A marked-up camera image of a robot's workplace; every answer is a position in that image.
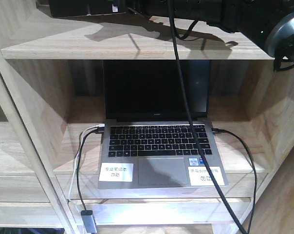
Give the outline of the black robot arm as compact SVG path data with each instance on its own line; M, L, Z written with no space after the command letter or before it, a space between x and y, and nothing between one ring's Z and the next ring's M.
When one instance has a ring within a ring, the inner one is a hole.
M274 58L274 70L294 68L294 0L127 0L145 16L204 21L228 33L240 32Z

